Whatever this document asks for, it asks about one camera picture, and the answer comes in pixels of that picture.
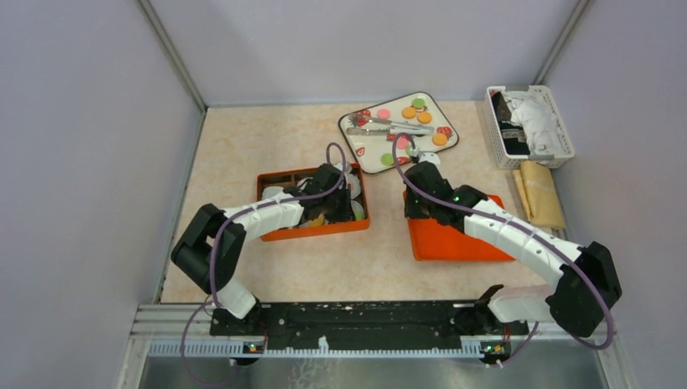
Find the white cloth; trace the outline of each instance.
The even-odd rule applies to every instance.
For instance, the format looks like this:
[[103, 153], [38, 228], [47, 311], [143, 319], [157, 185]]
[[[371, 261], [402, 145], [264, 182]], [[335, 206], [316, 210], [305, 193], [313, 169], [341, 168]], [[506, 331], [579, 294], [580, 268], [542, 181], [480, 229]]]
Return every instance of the white cloth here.
[[558, 138], [558, 121], [542, 96], [513, 91], [503, 92], [503, 98], [510, 108], [510, 124], [523, 128], [532, 154], [565, 154]]

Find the green food item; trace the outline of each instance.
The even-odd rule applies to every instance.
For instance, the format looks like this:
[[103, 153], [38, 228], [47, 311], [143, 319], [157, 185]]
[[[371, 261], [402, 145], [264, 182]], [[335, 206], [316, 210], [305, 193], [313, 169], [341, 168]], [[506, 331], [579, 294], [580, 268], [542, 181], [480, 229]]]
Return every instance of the green food item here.
[[394, 165], [394, 157], [391, 155], [390, 152], [383, 154], [381, 160], [382, 160], [382, 165], [384, 165], [384, 166], [393, 166]]
[[412, 105], [414, 109], [423, 109], [425, 107], [425, 99], [414, 99], [410, 105]]

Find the beige tabletop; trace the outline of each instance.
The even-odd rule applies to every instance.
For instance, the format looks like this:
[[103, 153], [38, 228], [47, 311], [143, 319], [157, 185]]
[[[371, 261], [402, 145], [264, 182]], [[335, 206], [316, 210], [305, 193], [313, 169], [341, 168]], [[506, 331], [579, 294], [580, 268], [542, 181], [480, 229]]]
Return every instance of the beige tabletop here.
[[[510, 171], [497, 169], [481, 102], [440, 101], [458, 131], [456, 147], [441, 152], [442, 175], [452, 186], [472, 185], [501, 196], [522, 216]], [[292, 105], [209, 109], [198, 145], [180, 236], [205, 203], [236, 207], [255, 201], [261, 173], [319, 166], [325, 146], [345, 145], [339, 117], [364, 104]], [[352, 156], [347, 147], [346, 157]], [[369, 229], [243, 247], [235, 277], [263, 301], [351, 301], [475, 298], [493, 284], [543, 284], [520, 263], [418, 262], [403, 216], [404, 190], [391, 170], [365, 176]], [[202, 301], [205, 294], [170, 264], [162, 302]]]

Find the yellow cloth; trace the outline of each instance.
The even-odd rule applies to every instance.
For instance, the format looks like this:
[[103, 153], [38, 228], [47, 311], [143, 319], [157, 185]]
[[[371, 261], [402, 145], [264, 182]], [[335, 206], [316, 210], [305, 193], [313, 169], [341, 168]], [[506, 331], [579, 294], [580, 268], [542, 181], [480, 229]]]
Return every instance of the yellow cloth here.
[[565, 219], [551, 170], [526, 160], [520, 164], [520, 170], [513, 171], [513, 177], [527, 220], [537, 227], [563, 229]]

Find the white wall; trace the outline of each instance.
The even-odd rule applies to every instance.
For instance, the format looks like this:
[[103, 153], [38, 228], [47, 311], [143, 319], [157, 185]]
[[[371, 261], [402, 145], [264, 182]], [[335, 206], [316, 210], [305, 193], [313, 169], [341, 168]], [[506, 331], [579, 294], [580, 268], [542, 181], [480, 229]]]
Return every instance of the white wall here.
[[0, 58], [0, 387], [111, 387], [199, 113], [131, 0], [2, 2]]
[[480, 98], [527, 84], [576, 0], [154, 0], [209, 105]]
[[580, 242], [613, 253], [643, 387], [684, 387], [687, 2], [596, 2], [549, 87], [577, 157], [556, 172]]

